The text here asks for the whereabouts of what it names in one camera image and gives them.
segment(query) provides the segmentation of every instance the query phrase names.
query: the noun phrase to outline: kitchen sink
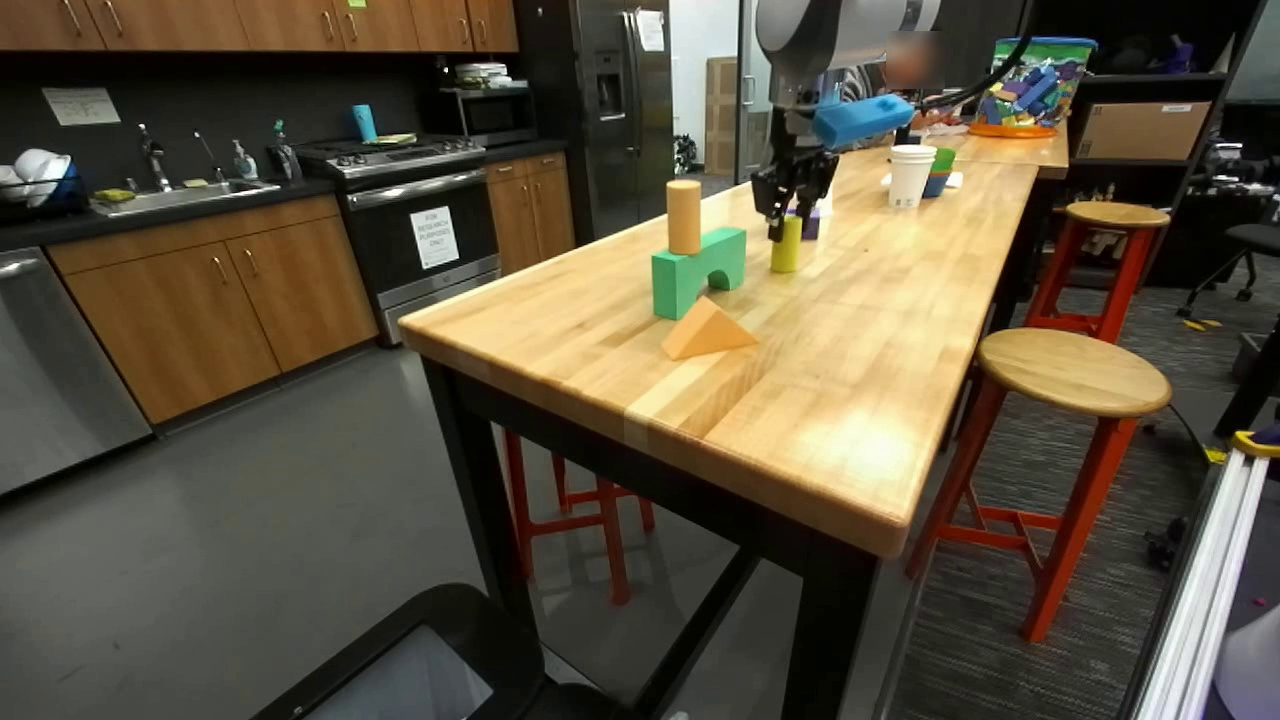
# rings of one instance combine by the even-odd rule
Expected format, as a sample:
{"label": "kitchen sink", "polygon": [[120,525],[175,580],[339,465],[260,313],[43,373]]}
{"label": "kitchen sink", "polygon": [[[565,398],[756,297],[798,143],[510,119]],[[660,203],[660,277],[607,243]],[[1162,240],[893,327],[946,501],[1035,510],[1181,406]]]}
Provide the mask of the kitchen sink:
{"label": "kitchen sink", "polygon": [[146,215],[169,207],[201,207],[201,203],[226,203],[241,197],[268,197],[279,191],[279,183],[250,183],[250,190],[222,190],[222,183],[201,183],[201,190],[173,190],[173,191],[137,191],[126,203],[91,203],[94,215]]}

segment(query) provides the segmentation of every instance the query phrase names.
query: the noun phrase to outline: red stool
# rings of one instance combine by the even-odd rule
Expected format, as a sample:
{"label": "red stool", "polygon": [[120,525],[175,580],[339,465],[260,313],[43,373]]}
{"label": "red stool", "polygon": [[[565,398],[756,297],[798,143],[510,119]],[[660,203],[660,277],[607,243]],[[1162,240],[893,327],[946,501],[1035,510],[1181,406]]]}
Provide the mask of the red stool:
{"label": "red stool", "polygon": [[[936,545],[1022,551],[1035,576],[1035,604],[1022,620],[1022,638],[1044,642],[1067,602],[1074,566],[1120,475],[1135,423],[1167,406],[1167,379],[1158,368],[1117,345],[1055,327],[1006,327],[987,335],[979,345],[979,368],[983,375],[959,433],[959,450],[938,498],[933,501],[933,516],[909,571],[914,576]],[[1087,461],[1060,516],[979,503],[970,493],[974,461],[1006,394],[1095,418]],[[1051,550],[1041,551],[1032,532],[1046,532]]]}
{"label": "red stool", "polygon": [[[519,438],[506,433],[506,430],[502,430],[502,453],[506,453],[510,521],[514,521],[514,545],[519,545],[524,576],[533,576],[533,540],[535,535],[560,535],[560,532],[575,532],[575,527],[605,527],[607,602],[613,604],[626,604],[633,602],[633,580],[626,580],[626,559],[625,559],[625,535],[618,535],[618,525],[615,525],[615,501],[626,498],[626,493],[615,490],[605,475],[594,475],[592,493],[569,493],[565,458],[552,453],[560,516],[555,521],[533,521]],[[644,498],[641,498],[641,527],[644,527],[644,535],[651,532],[651,503]]]}
{"label": "red stool", "polygon": [[[1101,342],[1117,342],[1126,318],[1131,297],[1142,289],[1149,268],[1157,260],[1158,233],[1167,225],[1167,213],[1142,207],[1142,203],[1112,203],[1112,199],[1074,199],[1067,203],[1067,225],[1055,240],[1051,263],[1032,297],[1027,327],[1073,327]],[[1108,289],[1101,318],[1073,318],[1055,310],[1055,297],[1067,283],[1067,274],[1081,255],[1081,243],[1095,233],[1112,228],[1124,233],[1120,268]]]}

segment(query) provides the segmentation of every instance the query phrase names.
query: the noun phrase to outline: dishwasher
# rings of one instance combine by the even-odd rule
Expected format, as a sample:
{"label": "dishwasher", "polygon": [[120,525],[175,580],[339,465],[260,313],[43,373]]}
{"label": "dishwasher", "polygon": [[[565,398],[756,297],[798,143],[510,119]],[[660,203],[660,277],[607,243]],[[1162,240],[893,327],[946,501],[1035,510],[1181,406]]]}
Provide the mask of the dishwasher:
{"label": "dishwasher", "polygon": [[153,438],[40,247],[0,252],[0,493]]}

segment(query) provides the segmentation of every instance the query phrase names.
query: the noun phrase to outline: faucet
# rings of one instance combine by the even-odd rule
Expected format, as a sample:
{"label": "faucet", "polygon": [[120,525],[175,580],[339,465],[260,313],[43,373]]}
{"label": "faucet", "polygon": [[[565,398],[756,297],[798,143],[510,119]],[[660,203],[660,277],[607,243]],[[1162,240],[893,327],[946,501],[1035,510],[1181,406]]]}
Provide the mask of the faucet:
{"label": "faucet", "polygon": [[222,165],[211,157],[211,150],[202,143],[202,131],[191,131],[191,139],[201,143],[202,161],[211,165],[211,180],[226,183]]}
{"label": "faucet", "polygon": [[137,126],[137,131],[142,135],[142,161],[155,177],[160,191],[173,191],[169,177],[162,177],[162,143],[153,139],[146,126]]}

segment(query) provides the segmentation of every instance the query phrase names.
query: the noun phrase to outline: cabinet door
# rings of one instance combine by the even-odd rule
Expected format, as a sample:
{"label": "cabinet door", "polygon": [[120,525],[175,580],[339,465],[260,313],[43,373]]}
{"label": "cabinet door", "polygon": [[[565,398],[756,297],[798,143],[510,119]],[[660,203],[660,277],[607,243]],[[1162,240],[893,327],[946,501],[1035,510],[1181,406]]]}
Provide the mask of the cabinet door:
{"label": "cabinet door", "polygon": [[467,0],[477,52],[519,52],[510,0]]}
{"label": "cabinet door", "polygon": [[344,225],[286,225],[226,243],[282,373],[371,342]]}
{"label": "cabinet door", "polygon": [[471,49],[467,0],[413,0],[413,24],[423,52]]}
{"label": "cabinet door", "polygon": [[416,49],[406,0],[339,3],[339,24],[346,27],[353,52],[413,52]]}
{"label": "cabinet door", "polygon": [[485,183],[498,274],[535,263],[544,243],[526,199],[526,161],[493,165]]}
{"label": "cabinet door", "polygon": [[234,0],[248,49],[344,49],[346,27],[332,0]]}
{"label": "cabinet door", "polygon": [[0,49],[104,49],[85,0],[0,0]]}
{"label": "cabinet door", "polygon": [[274,375],[222,243],[65,280],[153,423]]}
{"label": "cabinet door", "polygon": [[106,49],[242,49],[226,0],[88,0]]}
{"label": "cabinet door", "polygon": [[533,203],[541,213],[541,237],[544,237],[544,255],[560,255],[575,243],[573,233],[573,199],[569,199],[569,173],[565,173],[565,157],[535,157],[535,173],[526,177],[533,183]]}

